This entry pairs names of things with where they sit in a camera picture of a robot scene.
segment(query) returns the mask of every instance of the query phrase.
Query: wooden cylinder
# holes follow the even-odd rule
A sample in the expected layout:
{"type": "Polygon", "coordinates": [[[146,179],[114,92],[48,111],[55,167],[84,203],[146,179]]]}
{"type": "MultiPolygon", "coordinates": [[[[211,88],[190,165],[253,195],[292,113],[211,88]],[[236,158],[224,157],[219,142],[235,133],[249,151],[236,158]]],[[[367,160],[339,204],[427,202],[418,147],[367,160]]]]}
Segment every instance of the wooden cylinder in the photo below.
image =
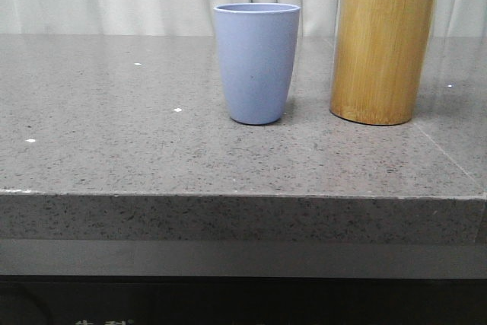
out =
{"type": "Polygon", "coordinates": [[[354,122],[409,121],[434,0],[342,0],[330,110],[354,122]]]}

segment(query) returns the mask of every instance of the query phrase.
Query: table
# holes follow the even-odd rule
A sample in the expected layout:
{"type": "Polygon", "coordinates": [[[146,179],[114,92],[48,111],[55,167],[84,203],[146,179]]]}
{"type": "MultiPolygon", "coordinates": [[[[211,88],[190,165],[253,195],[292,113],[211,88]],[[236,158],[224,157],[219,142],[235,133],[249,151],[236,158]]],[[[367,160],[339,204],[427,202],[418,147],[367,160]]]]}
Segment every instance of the table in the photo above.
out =
{"type": "Polygon", "coordinates": [[[0,35],[0,275],[487,278],[487,44],[431,39],[412,121],[231,120],[213,37],[0,35]]]}

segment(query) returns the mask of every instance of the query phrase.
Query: cup rim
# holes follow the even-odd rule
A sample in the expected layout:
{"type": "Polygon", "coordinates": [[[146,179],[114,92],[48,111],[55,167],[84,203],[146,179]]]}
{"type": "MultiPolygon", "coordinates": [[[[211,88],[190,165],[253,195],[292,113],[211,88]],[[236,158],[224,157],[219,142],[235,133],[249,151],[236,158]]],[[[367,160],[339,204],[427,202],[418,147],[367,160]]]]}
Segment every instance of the cup rim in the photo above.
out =
{"type": "Polygon", "coordinates": [[[215,11],[219,11],[223,13],[233,13],[233,14],[262,14],[262,13],[276,14],[276,13],[289,13],[293,11],[299,11],[301,7],[298,5],[286,4],[286,3],[228,3],[228,4],[217,5],[213,9],[215,11]],[[263,6],[265,7],[266,5],[268,5],[269,7],[272,6],[273,9],[262,10],[262,7],[263,6]],[[255,11],[237,9],[243,6],[251,7],[251,8],[255,6],[257,9],[255,11]]]}

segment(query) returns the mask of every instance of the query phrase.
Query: gray countertop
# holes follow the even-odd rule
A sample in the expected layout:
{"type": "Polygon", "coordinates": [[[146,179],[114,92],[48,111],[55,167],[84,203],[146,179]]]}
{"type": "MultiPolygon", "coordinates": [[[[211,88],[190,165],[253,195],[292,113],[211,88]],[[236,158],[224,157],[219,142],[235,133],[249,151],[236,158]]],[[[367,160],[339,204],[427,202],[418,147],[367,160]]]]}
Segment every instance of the gray countertop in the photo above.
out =
{"type": "Polygon", "coordinates": [[[433,39],[413,120],[329,108],[298,42],[285,115],[225,109],[211,37],[0,35],[0,237],[487,244],[487,44],[433,39]]]}

